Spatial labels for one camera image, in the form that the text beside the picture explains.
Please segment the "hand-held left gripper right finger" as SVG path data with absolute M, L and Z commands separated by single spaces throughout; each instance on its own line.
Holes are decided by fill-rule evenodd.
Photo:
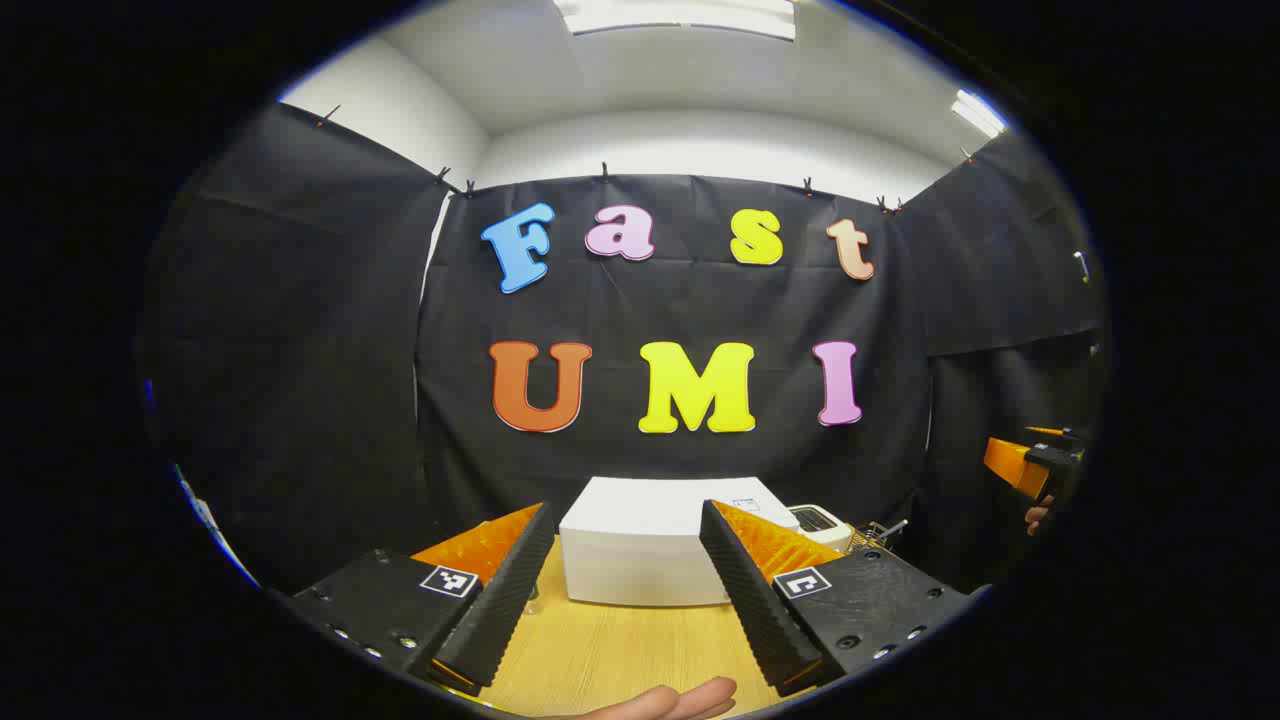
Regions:
M 874 541 L 841 553 L 718 500 L 701 505 L 699 539 L 781 696 L 859 684 L 974 607 Z

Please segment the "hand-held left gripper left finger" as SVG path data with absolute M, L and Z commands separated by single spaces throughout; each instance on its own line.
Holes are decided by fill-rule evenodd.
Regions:
M 477 693 L 497 678 L 554 538 L 550 505 L 534 503 L 417 553 L 371 550 L 288 607 L 394 674 Z

